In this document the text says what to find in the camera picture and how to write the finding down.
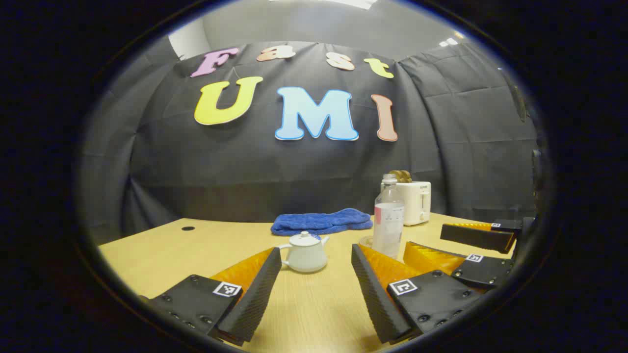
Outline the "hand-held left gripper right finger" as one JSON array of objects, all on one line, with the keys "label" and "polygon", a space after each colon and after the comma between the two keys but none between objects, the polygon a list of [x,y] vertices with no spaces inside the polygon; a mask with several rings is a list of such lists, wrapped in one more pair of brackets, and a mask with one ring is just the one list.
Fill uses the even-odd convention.
[{"label": "hand-held left gripper right finger", "polygon": [[417,270],[361,244],[353,244],[351,263],[381,343],[439,328],[481,297],[444,271]]}]

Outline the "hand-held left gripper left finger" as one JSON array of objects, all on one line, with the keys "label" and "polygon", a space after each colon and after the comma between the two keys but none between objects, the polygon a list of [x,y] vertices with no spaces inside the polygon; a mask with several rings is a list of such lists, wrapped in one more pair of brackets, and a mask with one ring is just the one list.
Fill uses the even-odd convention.
[{"label": "hand-held left gripper left finger", "polygon": [[140,296],[182,326],[236,346],[251,341],[282,267],[271,247],[211,277],[192,274],[153,297]]}]

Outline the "white teacup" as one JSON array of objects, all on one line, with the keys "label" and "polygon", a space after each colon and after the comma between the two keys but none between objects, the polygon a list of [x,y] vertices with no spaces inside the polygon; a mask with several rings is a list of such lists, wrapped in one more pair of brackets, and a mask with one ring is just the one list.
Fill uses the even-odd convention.
[{"label": "white teacup", "polygon": [[320,271],[327,265],[325,245],[327,244],[329,237],[325,236],[320,238],[320,244],[309,247],[294,247],[289,244],[289,242],[279,246],[278,248],[280,250],[288,250],[286,259],[281,261],[281,263],[300,273]]}]

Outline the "white teacup lid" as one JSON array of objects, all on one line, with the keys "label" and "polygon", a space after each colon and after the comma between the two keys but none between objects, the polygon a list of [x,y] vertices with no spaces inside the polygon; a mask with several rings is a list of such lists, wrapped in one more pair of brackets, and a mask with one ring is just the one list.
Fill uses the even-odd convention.
[{"label": "white teacup lid", "polygon": [[292,235],[289,238],[289,244],[294,247],[309,247],[320,243],[320,236],[311,234],[308,231],[302,231],[300,234]]}]

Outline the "clear plastic water bottle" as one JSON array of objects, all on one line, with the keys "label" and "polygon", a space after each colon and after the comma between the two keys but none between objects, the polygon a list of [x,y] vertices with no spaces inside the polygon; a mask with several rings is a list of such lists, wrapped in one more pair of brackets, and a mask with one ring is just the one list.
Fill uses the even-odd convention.
[{"label": "clear plastic water bottle", "polygon": [[384,174],[374,201],[374,250],[392,259],[397,259],[401,247],[405,215],[404,200],[396,186],[397,181]]}]

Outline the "white toaster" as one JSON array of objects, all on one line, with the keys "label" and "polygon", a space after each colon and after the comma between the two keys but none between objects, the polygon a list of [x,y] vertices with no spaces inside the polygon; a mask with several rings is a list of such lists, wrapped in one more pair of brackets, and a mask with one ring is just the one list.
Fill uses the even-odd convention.
[{"label": "white toaster", "polygon": [[398,183],[397,191],[401,194],[405,205],[404,225],[414,226],[430,220],[431,183],[413,181]]}]

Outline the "blue towel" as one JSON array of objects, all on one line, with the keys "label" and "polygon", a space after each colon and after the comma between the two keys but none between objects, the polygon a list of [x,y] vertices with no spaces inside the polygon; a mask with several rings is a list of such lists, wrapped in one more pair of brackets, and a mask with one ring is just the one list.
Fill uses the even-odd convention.
[{"label": "blue towel", "polygon": [[302,231],[327,235],[346,230],[370,229],[373,225],[370,215],[354,208],[345,208],[331,214],[282,214],[275,219],[270,231],[281,236],[292,236]]}]

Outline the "black backdrop cloth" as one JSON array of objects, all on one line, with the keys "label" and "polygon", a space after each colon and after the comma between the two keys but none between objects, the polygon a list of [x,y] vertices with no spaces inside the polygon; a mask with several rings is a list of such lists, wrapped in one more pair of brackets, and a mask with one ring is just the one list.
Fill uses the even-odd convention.
[{"label": "black backdrop cloth", "polygon": [[431,183],[431,210],[474,221],[532,216],[532,100],[469,44],[400,61],[351,47],[273,42],[226,52],[210,74],[151,51],[87,117],[78,213],[97,244],[181,218],[270,223],[372,214],[381,176]]}]

